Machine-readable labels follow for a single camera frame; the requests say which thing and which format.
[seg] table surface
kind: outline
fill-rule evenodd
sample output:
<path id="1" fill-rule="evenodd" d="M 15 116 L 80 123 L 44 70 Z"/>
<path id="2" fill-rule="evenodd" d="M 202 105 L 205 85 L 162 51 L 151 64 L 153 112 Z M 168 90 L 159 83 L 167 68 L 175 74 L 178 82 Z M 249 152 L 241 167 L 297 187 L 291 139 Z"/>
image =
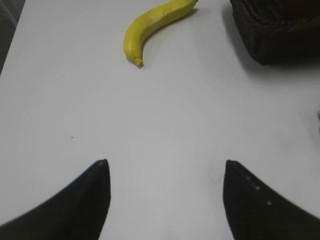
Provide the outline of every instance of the table surface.
<path id="1" fill-rule="evenodd" d="M 320 217 L 320 61 L 251 59 L 230 2 L 200 0 L 129 63 L 163 0 L 28 0 L 0 78 L 0 224 L 107 158 L 100 239 L 232 240 L 227 159 Z"/>

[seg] banana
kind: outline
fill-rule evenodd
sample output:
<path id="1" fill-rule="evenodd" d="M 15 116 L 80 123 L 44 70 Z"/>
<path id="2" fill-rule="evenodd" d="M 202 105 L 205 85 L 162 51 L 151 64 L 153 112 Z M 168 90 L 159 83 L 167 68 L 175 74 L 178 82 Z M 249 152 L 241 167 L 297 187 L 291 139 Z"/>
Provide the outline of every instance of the banana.
<path id="1" fill-rule="evenodd" d="M 187 15 L 197 1 L 172 0 L 147 11 L 134 20 L 124 37 L 124 52 L 127 59 L 138 67 L 142 67 L 144 65 L 142 51 L 146 38 L 163 26 Z"/>

